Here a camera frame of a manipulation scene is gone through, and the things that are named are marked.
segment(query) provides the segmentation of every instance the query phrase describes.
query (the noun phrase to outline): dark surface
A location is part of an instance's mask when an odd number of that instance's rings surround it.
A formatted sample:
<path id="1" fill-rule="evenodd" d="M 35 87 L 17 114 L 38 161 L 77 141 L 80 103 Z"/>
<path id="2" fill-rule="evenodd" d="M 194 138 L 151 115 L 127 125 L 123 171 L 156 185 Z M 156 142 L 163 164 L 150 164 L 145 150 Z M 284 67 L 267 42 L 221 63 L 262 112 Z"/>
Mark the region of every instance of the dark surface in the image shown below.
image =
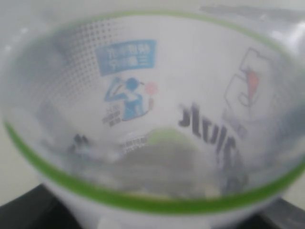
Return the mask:
<path id="1" fill-rule="evenodd" d="M 81 229 L 43 186 L 0 207 L 0 229 Z M 254 216 L 238 229 L 276 229 Z"/>

